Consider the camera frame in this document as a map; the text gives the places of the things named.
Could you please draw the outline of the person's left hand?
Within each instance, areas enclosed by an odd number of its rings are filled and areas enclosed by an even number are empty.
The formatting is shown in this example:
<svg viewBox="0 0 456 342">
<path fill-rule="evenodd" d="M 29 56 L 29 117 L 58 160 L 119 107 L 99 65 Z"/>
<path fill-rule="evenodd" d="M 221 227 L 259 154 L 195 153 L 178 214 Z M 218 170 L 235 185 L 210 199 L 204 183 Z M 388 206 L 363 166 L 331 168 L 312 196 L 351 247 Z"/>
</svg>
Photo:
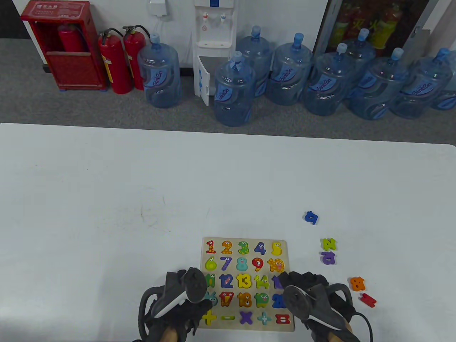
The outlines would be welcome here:
<svg viewBox="0 0 456 342">
<path fill-rule="evenodd" d="M 185 342 L 212 309 L 206 293 L 207 281 L 200 269 L 167 272 L 164 285 L 148 288 L 141 297 L 138 311 L 141 340 Z"/>
</svg>

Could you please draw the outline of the person's right hand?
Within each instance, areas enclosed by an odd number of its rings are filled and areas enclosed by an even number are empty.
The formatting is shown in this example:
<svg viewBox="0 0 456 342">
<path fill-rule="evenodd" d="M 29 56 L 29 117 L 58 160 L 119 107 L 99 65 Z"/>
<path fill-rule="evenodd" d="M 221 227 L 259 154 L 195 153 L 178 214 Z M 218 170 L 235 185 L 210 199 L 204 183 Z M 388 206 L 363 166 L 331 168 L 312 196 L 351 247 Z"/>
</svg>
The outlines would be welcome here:
<svg viewBox="0 0 456 342">
<path fill-rule="evenodd" d="M 331 285 L 311 272 L 283 272 L 279 281 L 286 309 L 311 331 L 314 341 L 329 342 L 330 334 L 344 342 L 360 341 L 348 328 L 356 310 L 347 285 Z"/>
</svg>

